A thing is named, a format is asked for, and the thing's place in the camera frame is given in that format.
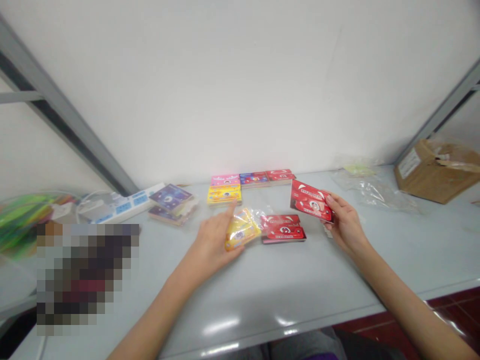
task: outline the gray metal bar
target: gray metal bar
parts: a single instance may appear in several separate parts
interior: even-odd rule
[[[45,122],[112,188],[124,196],[138,192],[139,188],[129,175],[37,63],[1,15],[0,53],[21,74],[17,77],[23,77],[22,81],[17,81],[17,83],[23,84],[23,88],[18,86],[20,90],[36,90],[44,96],[47,104],[40,104],[40,101],[36,107],[43,113],[42,118]],[[11,77],[5,69],[3,72]]]
[[[0,104],[25,103],[43,99],[44,97],[37,91],[0,92]]]
[[[6,320],[12,316],[23,313],[28,309],[35,308],[37,306],[37,294],[30,295],[15,304],[9,304],[0,307],[0,321]]]
[[[420,131],[413,137],[408,146],[395,160],[394,164],[398,164],[400,160],[413,148],[420,139],[428,139],[434,131],[444,125],[455,112],[461,108],[464,101],[471,95],[473,87],[480,81],[480,59],[470,69],[463,80],[448,95],[440,107],[427,120]]]

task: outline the person's leg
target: person's leg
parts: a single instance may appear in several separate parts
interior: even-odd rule
[[[247,347],[219,356],[209,357],[209,360],[270,360],[267,344]]]
[[[272,360],[305,360],[319,354],[334,354],[338,360],[347,360],[342,343],[331,327],[270,343]]]
[[[335,330],[348,360],[406,360],[398,349],[369,338],[342,330]]]

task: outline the person's left hand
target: person's left hand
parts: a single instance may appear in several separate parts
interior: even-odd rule
[[[175,270],[192,281],[194,287],[200,286],[243,252],[243,246],[232,251],[225,250],[227,229],[235,206],[237,206],[236,201],[227,211],[201,222],[195,241]]]

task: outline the hand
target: hand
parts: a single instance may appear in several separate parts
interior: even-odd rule
[[[359,215],[352,205],[337,194],[326,191],[330,195],[326,197],[327,205],[335,212],[335,223],[324,223],[327,230],[333,235],[338,246],[354,258],[365,249],[370,248],[370,243],[365,236]]]
[[[227,229],[235,206],[236,201],[227,211],[201,222],[195,241],[175,270],[182,272],[188,281],[192,281],[192,286],[200,286],[243,252],[243,246],[228,252],[225,250]]]

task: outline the white wall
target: white wall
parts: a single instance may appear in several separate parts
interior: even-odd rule
[[[440,134],[463,140],[480,153],[480,91],[442,126]]]
[[[12,89],[0,78],[0,93]],[[0,200],[45,190],[109,189],[25,103],[0,105]]]
[[[470,0],[3,0],[140,188],[393,161],[480,55]]]

